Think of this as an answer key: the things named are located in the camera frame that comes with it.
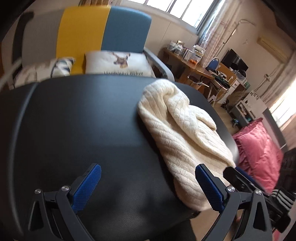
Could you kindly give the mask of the blue folding chair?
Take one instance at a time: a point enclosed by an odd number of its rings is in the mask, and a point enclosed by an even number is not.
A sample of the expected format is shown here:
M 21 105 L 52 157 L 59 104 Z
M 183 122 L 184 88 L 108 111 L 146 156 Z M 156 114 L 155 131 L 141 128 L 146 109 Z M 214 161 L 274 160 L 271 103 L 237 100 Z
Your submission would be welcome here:
M 207 71 L 211 71 L 211 72 L 215 72 L 217 70 L 217 68 L 219 67 L 220 64 L 220 60 L 218 57 L 214 57 L 210 63 L 208 64 L 208 66 L 206 67 Z

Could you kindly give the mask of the wooden desk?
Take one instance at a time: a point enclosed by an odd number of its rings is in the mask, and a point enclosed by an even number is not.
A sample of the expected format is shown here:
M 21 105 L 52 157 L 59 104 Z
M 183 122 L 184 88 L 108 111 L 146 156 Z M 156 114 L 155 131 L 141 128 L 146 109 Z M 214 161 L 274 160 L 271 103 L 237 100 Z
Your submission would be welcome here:
M 177 61 L 178 64 L 182 65 L 182 67 L 184 68 L 180 77 L 177 77 L 177 82 L 185 83 L 187 80 L 189 80 L 189 76 L 191 74 L 196 74 L 200 76 L 201 80 L 206 79 L 208 81 L 211 81 L 214 79 L 212 74 L 210 74 L 209 71 L 203 68 L 200 64 L 195 65 L 190 61 L 186 61 L 182 58 L 182 56 L 173 53 L 167 48 L 163 48 L 162 51 L 164 60 L 169 61 L 169 59 L 172 58 L 173 60 Z

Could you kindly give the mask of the pink quilted bedspread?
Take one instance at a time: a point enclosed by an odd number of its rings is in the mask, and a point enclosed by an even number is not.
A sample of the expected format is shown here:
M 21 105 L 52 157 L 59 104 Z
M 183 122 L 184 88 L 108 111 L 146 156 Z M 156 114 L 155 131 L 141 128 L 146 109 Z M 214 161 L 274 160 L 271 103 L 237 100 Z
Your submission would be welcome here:
M 262 120 L 252 121 L 232 137 L 239 150 L 237 166 L 271 193 L 280 176 L 283 152 L 268 134 Z

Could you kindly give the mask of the yellow blue grey sofa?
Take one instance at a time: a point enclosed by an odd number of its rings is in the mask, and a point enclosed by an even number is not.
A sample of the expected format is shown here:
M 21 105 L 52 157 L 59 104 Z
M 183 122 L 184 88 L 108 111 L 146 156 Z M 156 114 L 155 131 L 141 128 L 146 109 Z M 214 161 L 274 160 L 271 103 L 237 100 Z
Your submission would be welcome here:
M 143 53 L 163 78 L 173 81 L 170 69 L 145 47 L 151 23 L 148 14 L 121 6 L 73 6 L 41 15 L 26 12 L 16 27 L 12 62 L 20 61 L 20 70 L 53 58 L 73 57 L 72 73 L 82 74 L 87 52 Z

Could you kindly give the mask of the white deer print pillow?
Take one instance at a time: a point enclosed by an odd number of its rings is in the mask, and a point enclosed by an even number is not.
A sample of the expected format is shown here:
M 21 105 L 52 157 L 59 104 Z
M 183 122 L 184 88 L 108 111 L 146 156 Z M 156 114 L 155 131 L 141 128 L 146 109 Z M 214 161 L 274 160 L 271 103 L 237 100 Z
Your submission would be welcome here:
M 155 77 L 143 53 L 91 51 L 85 58 L 86 74 Z

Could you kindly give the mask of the black television monitor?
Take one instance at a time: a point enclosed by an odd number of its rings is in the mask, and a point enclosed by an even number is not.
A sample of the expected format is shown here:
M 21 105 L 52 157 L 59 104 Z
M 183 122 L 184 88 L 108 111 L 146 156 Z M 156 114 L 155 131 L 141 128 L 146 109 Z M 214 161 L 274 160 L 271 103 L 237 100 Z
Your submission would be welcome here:
M 232 68 L 233 70 L 248 70 L 248 66 L 233 49 L 228 50 L 228 52 L 224 55 L 223 59 L 221 60 L 221 63 L 228 68 Z

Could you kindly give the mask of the black round leather stool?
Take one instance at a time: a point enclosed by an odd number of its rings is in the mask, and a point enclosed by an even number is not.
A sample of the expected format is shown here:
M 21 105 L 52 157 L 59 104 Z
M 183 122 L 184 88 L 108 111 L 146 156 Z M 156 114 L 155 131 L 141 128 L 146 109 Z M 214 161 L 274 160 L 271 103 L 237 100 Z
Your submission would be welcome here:
M 1 240 L 22 240 L 36 189 L 56 191 L 91 164 L 102 176 L 79 217 L 95 240 L 195 240 L 137 114 L 151 78 L 75 75 L 1 93 Z

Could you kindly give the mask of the white patterned pillow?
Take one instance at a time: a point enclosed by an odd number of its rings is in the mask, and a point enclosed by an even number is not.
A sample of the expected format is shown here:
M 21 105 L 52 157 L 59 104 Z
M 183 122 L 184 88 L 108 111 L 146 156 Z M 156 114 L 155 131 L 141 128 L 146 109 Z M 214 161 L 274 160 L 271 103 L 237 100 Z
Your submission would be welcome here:
M 16 76 L 15 87 L 42 82 L 49 78 L 69 76 L 75 61 L 73 57 L 64 57 L 26 66 Z

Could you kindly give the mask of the cream knitted sweater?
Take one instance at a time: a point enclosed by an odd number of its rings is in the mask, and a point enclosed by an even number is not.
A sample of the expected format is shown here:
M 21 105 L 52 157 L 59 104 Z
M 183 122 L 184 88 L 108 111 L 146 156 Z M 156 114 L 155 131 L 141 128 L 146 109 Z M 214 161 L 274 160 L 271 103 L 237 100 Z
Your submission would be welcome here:
M 137 112 L 174 177 L 179 199 L 195 211 L 209 209 L 195 177 L 196 166 L 205 164 L 224 184 L 224 169 L 236 166 L 233 154 L 217 133 L 215 121 L 164 79 L 144 88 Z

